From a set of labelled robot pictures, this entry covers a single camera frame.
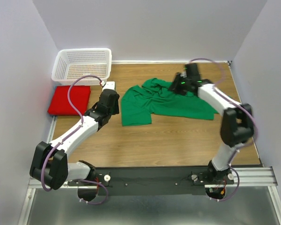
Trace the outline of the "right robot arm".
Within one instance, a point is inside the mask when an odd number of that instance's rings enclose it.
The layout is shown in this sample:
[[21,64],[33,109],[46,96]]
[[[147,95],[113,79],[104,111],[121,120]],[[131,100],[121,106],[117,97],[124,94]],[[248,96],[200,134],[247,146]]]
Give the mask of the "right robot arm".
[[231,172],[230,165],[236,154],[254,136],[251,106],[233,100],[209,79],[202,79],[196,63],[186,64],[183,72],[175,74],[169,91],[180,95],[191,92],[221,115],[222,143],[217,154],[209,161],[207,170],[197,177],[203,183],[216,184],[222,181]]

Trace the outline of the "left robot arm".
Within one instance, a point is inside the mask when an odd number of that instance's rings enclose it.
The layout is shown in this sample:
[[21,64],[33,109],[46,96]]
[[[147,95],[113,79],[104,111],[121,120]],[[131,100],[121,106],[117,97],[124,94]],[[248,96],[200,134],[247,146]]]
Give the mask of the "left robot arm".
[[53,190],[65,181],[79,180],[90,185],[95,178],[95,168],[90,163],[69,163],[68,157],[87,138],[108,123],[111,116],[119,113],[119,94],[105,89],[93,108],[87,110],[72,128],[50,143],[40,142],[35,149],[30,167],[30,176]]

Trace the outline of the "green t shirt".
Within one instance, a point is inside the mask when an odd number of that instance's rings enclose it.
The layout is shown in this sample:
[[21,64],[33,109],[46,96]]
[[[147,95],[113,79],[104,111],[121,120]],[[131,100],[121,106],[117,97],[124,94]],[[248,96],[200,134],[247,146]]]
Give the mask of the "green t shirt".
[[152,123],[151,115],[213,120],[217,111],[192,92],[179,95],[169,91],[171,83],[152,78],[129,88],[121,99],[122,126]]

